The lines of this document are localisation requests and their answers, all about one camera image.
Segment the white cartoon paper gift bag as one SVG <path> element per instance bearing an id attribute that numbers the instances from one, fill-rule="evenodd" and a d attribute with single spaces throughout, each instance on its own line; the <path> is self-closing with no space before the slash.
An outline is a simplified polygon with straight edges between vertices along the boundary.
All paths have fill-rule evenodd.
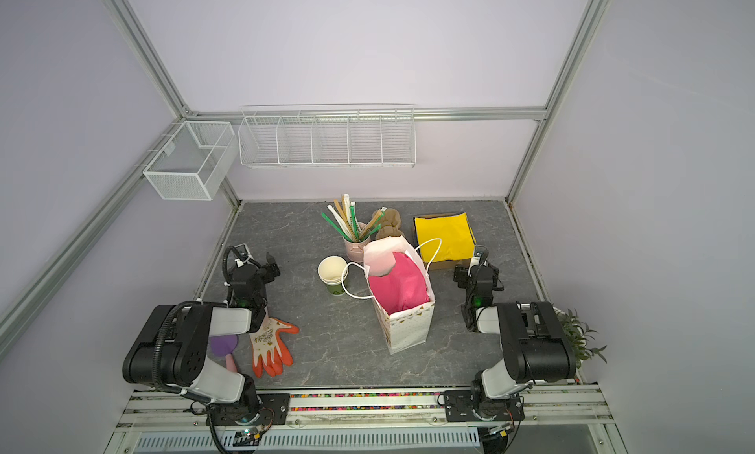
<path id="1" fill-rule="evenodd" d="M 430 302 L 389 316 L 373 295 L 368 283 L 368 277 L 370 275 L 382 276 L 389 273 L 394 265 L 393 252 L 405 253 L 420 267 L 428 285 Z M 391 355 L 427 341 L 436 306 L 436 296 L 429 275 L 430 267 L 423 263 L 417 247 L 412 246 L 403 237 L 389 237 L 377 240 L 367 245 L 363 263 L 348 263 L 347 267 L 357 267 L 357 269 L 362 271 L 368 286 L 368 293 L 364 296 L 356 295 L 343 284 L 345 294 L 353 299 L 364 299 L 373 303 L 377 319 L 385 336 L 385 342 L 387 342 L 387 348 L 389 348 Z"/>

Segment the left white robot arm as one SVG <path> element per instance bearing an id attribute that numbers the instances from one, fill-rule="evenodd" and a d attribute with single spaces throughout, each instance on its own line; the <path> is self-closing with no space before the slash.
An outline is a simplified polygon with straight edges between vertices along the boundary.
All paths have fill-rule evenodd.
<path id="1" fill-rule="evenodd" d="M 187 301 L 156 307 L 127 354 L 125 381 L 178 394 L 206 408 L 209 426 L 272 425 L 274 408 L 257 395 L 251 377 L 238 373 L 231 354 L 220 365 L 206 355 L 212 338 L 247 334 L 255 373 L 275 377 L 293 359 L 281 333 L 297 329 L 267 312 L 267 284 L 279 277 L 272 255 L 256 261 L 247 246 L 229 246 L 222 261 L 228 290 L 222 302 Z"/>

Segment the single pink paper napkin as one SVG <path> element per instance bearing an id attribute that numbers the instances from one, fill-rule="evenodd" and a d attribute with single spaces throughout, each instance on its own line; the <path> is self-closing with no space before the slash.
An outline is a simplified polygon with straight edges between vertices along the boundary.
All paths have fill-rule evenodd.
<path id="1" fill-rule="evenodd" d="M 405 253 L 392 254 L 394 265 L 389 273 L 368 277 L 373 295 L 389 316 L 430 302 L 428 285 L 420 267 Z"/>

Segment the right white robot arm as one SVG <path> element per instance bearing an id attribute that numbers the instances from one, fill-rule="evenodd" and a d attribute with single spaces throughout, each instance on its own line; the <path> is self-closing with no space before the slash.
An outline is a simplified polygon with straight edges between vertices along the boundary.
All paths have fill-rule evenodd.
<path id="1" fill-rule="evenodd" d="M 453 281 L 465 291 L 466 328 L 499 336 L 503 357 L 475 375 L 471 407 L 460 412 L 486 422 L 515 422 L 523 418 L 521 393 L 538 381 L 572 379 L 577 357 L 552 304 L 494 302 L 495 292 L 505 287 L 488 257 L 489 250 L 477 245 L 469 265 L 454 267 Z"/>

